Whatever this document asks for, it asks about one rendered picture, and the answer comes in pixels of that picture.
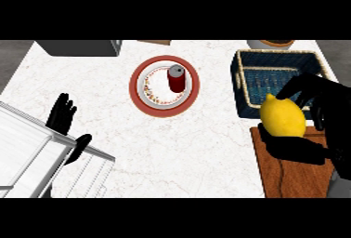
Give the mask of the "white pot with brown rim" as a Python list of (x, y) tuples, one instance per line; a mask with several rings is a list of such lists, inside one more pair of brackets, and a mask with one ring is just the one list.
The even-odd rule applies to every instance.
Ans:
[(287, 49), (293, 44), (293, 40), (247, 40), (252, 49)]

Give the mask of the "dark grey appliance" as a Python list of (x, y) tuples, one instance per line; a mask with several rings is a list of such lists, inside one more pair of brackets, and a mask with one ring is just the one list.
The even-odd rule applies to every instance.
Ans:
[(116, 57), (121, 40), (37, 40), (35, 43), (54, 57)]

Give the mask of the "brown wooden cutting board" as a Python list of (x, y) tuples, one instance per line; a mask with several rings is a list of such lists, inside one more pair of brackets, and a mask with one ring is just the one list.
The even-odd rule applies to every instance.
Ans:
[(275, 159), (265, 150), (259, 130), (249, 128), (265, 198), (324, 198), (333, 164), (309, 165)]

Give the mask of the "dark blue wicker basket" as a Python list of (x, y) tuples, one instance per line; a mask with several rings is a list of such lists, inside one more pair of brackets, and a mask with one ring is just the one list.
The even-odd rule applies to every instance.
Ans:
[(293, 76), (329, 79), (321, 58), (309, 50), (239, 49), (230, 65), (237, 115), (258, 119), (265, 94), (277, 95)]

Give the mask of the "white patterned plate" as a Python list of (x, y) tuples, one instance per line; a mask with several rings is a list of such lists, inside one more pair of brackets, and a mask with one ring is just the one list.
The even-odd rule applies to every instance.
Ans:
[[(181, 76), (186, 88), (174, 92), (168, 85), (168, 76)], [(191, 82), (186, 68), (180, 64), (144, 69), (137, 79), (137, 94), (141, 102), (153, 109), (168, 110), (180, 106), (188, 97)]]

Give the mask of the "yellow lemon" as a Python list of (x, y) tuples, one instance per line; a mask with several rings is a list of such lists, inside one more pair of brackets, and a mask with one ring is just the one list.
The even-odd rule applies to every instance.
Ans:
[(277, 99), (265, 95), (259, 109), (262, 127), (274, 137), (302, 137), (305, 117), (301, 108), (290, 99)]

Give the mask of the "red can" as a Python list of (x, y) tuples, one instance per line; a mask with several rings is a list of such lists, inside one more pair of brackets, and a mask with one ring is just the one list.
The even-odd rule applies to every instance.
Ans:
[(186, 90), (186, 69), (181, 65), (172, 65), (166, 70), (168, 87), (174, 93)]

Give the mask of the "red round placemat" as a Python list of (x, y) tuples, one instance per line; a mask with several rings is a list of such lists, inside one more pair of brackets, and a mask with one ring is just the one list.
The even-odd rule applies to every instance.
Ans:
[[(158, 66), (172, 65), (172, 64), (180, 64), (186, 68), (188, 80), (191, 82), (190, 93), (188, 93), (186, 102), (180, 106), (177, 106), (175, 108), (168, 109), (168, 110), (158, 110), (158, 109), (150, 108), (141, 102), (141, 99), (137, 94), (137, 79), (138, 79), (138, 76), (144, 69), (149, 69), (149, 68), (158, 67)], [(146, 113), (147, 115), (155, 116), (155, 117), (169, 117), (169, 116), (174, 116), (174, 115), (180, 114), (181, 112), (184, 112), (196, 100), (196, 97), (199, 94), (199, 88), (200, 88), (200, 81), (199, 81), (199, 76), (197, 76), (193, 66), (188, 64), (188, 62), (184, 59), (181, 59), (175, 56), (169, 56), (169, 55), (158, 56), (158, 57), (147, 59), (140, 64), (140, 66), (135, 68), (134, 73), (129, 78), (129, 82), (128, 82), (128, 94), (129, 94), (129, 97), (131, 97), (135, 107), (138, 108), (138, 110), (143, 113)]]

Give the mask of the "brown wooden object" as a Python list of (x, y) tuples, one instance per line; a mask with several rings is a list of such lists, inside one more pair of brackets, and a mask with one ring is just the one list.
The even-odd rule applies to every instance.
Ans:
[(169, 46), (171, 40), (137, 40), (144, 43)]

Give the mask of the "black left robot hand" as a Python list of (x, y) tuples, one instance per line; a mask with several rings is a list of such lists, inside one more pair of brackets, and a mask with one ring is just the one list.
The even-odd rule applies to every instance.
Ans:
[[(66, 135), (75, 112), (76, 112), (76, 107), (72, 105), (72, 100), (68, 98), (68, 93), (62, 93), (57, 97), (57, 100), (54, 101), (54, 104), (50, 110), (45, 127), (50, 128), (57, 133), (60, 133), (62, 135)], [(66, 165), (78, 160), (78, 157), (81, 156), (81, 153), (90, 141), (91, 141), (90, 134), (82, 135), (75, 140), (76, 144), (75, 144), (72, 153), (69, 155), (69, 158), (66, 160)]]

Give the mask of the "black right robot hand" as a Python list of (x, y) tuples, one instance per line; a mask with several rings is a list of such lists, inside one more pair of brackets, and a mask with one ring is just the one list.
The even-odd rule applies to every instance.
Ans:
[(324, 132), (326, 147), (305, 138), (274, 137), (258, 124), (265, 150), (277, 159), (311, 165), (323, 165), (329, 159), (339, 177), (351, 180), (351, 87), (304, 73), (292, 77), (277, 99), (296, 93), (299, 107), (312, 99), (309, 114), (315, 129)]

